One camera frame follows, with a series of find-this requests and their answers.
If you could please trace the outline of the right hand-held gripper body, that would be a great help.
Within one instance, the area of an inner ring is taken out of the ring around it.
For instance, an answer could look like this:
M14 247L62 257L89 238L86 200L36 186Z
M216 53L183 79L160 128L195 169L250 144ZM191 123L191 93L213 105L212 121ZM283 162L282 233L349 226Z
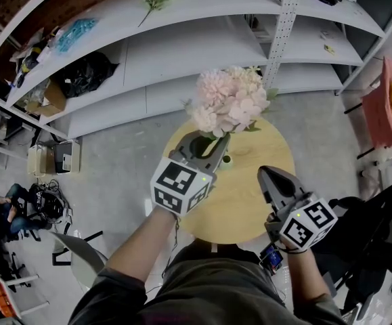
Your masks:
M320 242L337 221L325 199L306 193L271 213L265 229L273 243L286 243L286 251L304 252Z

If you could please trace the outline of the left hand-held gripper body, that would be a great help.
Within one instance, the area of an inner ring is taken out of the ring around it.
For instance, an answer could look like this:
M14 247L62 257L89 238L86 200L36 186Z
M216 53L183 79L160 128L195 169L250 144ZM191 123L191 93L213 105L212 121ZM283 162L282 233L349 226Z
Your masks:
M207 155L176 147L160 160L151 178L152 202L176 216L185 216L208 198L217 181L216 170L216 147Z

